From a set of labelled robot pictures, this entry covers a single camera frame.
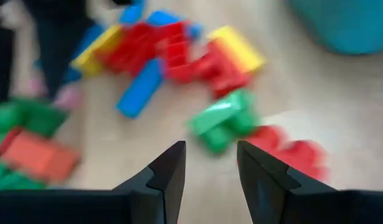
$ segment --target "blue container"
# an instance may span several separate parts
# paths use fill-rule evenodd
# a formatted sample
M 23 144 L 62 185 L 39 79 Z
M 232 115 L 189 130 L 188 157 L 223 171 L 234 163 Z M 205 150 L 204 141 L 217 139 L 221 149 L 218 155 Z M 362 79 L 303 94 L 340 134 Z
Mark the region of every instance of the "blue container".
M 288 0 L 307 28 L 341 54 L 383 50 L 383 0 Z

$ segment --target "person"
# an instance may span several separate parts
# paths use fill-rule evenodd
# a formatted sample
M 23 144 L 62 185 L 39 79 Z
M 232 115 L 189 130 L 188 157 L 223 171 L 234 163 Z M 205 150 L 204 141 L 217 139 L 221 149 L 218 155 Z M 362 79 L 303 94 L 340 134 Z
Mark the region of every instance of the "person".
M 132 0 L 112 0 L 129 5 Z M 40 66 L 47 96 L 55 100 L 65 71 L 83 33 L 93 25 L 87 16 L 86 0 L 22 0 L 30 12 L 40 48 Z M 0 26 L 0 100 L 9 99 L 14 33 Z

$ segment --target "floor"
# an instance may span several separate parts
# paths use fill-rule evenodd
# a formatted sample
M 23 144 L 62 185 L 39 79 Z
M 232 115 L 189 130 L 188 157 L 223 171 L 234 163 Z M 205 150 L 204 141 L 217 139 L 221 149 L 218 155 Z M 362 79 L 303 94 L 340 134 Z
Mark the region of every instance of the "floor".
M 91 15 L 113 22 L 119 10 L 108 10 L 98 1 L 92 1 Z M 383 54 L 347 57 L 326 51 L 282 0 L 149 1 L 148 12 L 160 8 L 200 22 L 206 32 L 225 24 L 238 29 L 269 61 L 251 88 L 264 122 L 283 126 L 290 139 L 319 142 L 328 152 L 329 185 L 383 189 Z M 29 23 L 18 23 L 23 26 L 17 27 L 20 81 L 15 89 L 21 93 L 32 73 L 34 42 Z M 202 49 L 204 42 L 196 48 Z M 59 134 L 60 141 L 83 151 L 83 163 L 68 185 L 113 188 L 177 140 L 186 140 L 179 222 L 251 223 L 235 147 L 212 157 L 185 127 L 188 119 L 212 103 L 207 88 L 200 83 L 166 82 L 141 116 L 129 120 L 114 110 L 129 83 L 126 77 L 106 75 L 82 83 L 83 105 Z

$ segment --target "teal bin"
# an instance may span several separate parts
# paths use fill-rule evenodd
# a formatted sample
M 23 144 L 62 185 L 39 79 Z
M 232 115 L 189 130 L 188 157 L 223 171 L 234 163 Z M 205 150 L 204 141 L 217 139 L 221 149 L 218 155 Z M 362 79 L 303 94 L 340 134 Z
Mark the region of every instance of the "teal bin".
M 306 28 L 330 50 L 383 50 L 383 0 L 288 0 Z

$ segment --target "yellow block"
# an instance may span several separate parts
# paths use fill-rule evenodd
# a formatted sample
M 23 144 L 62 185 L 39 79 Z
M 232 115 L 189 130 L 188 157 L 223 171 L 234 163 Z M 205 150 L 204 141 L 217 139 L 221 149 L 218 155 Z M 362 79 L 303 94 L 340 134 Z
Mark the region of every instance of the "yellow block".
M 256 71 L 266 64 L 266 60 L 260 53 L 254 51 L 251 45 L 235 31 L 231 26 L 224 26 L 210 34 L 211 40 L 219 40 L 223 51 L 242 73 L 255 74 Z
M 121 25 L 113 25 L 107 29 L 97 40 L 83 51 L 75 60 L 72 61 L 72 66 L 82 71 L 86 77 L 91 77 L 99 74 L 103 70 L 103 66 L 94 57 L 95 50 L 109 52 L 114 49 L 123 38 L 124 32 Z

